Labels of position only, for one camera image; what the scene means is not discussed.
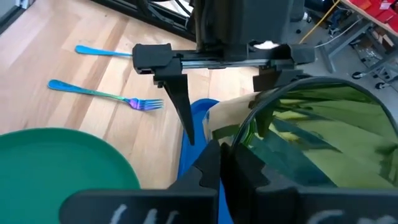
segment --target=fork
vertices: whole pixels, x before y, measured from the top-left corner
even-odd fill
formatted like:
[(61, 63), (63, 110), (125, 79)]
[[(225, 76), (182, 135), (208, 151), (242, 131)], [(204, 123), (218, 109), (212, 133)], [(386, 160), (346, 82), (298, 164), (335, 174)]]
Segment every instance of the fork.
[(95, 95), (95, 96), (103, 96), (108, 97), (116, 100), (121, 100), (128, 103), (133, 109), (140, 110), (140, 111), (149, 111), (149, 110), (156, 110), (161, 109), (163, 107), (163, 100), (156, 99), (156, 100), (143, 100), (138, 98), (126, 98), (123, 96), (116, 96), (109, 93), (103, 93), (100, 91), (88, 90), (85, 88), (81, 88), (78, 86), (74, 86), (60, 80), (50, 80), (49, 84), (47, 85), (52, 90), (60, 90), (60, 91), (68, 91), (72, 93), (82, 93), (87, 95)]
[(92, 47), (87, 47), (84, 45), (76, 45), (75, 52), (77, 52), (79, 54), (87, 54), (87, 55), (107, 55), (107, 56), (132, 57), (132, 54), (130, 54), (130, 53), (121, 53), (121, 52), (114, 52), (111, 50), (94, 49)]

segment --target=green object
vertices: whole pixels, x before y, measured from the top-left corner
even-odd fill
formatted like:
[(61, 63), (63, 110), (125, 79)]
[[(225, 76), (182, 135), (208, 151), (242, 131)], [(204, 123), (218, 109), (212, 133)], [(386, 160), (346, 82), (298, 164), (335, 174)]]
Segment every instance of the green object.
[(0, 136), (0, 223), (59, 223), (62, 202), (86, 189), (139, 189), (139, 182), (115, 148), (80, 131)]

